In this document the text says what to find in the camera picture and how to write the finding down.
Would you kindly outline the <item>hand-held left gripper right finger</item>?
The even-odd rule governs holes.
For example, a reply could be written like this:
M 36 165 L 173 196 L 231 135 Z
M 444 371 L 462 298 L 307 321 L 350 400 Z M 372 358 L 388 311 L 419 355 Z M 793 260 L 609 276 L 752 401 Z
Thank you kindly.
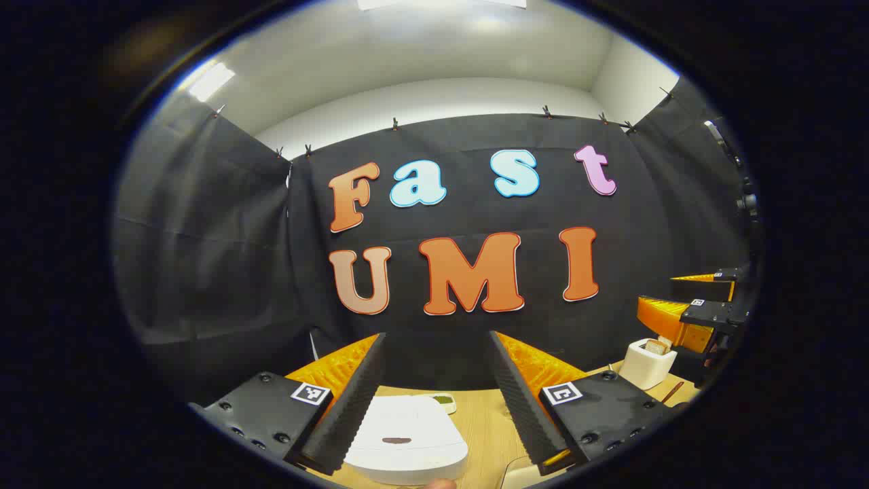
M 612 369 L 587 374 L 500 332 L 488 338 L 494 378 L 541 475 L 623 451 L 686 408 L 665 405 Z

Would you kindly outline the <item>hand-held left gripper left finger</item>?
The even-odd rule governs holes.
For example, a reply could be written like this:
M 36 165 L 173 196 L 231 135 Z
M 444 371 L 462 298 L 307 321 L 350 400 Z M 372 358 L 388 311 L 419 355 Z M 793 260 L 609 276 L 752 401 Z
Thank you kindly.
M 331 475 L 381 384 L 386 343 L 379 333 L 291 374 L 260 372 L 213 403 L 190 408 L 266 458 Z

